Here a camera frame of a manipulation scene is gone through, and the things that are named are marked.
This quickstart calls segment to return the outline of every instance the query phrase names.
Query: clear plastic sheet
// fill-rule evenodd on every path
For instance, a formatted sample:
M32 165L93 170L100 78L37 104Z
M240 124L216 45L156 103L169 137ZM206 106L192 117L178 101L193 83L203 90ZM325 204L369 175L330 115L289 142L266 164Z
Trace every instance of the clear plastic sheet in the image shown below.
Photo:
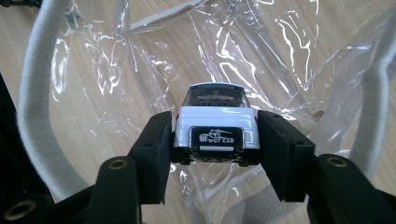
M175 116L190 84L204 81L244 86L252 107L281 114L319 154L347 155L361 73L391 1L202 1L131 29L131 13L144 14L134 4L70 2L52 61L52 126L90 184L90 171L125 155L150 116ZM342 126L320 125L329 111ZM180 185L166 206L182 201L194 223L274 221L295 207L276 200L260 166L173 164L171 173Z

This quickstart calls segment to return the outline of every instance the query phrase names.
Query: toy car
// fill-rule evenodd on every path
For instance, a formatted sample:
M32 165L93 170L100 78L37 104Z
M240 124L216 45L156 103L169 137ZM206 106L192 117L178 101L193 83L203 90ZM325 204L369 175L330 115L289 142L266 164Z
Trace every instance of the toy car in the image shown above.
M174 137L172 162L260 162L257 117L239 85L191 85L176 117Z

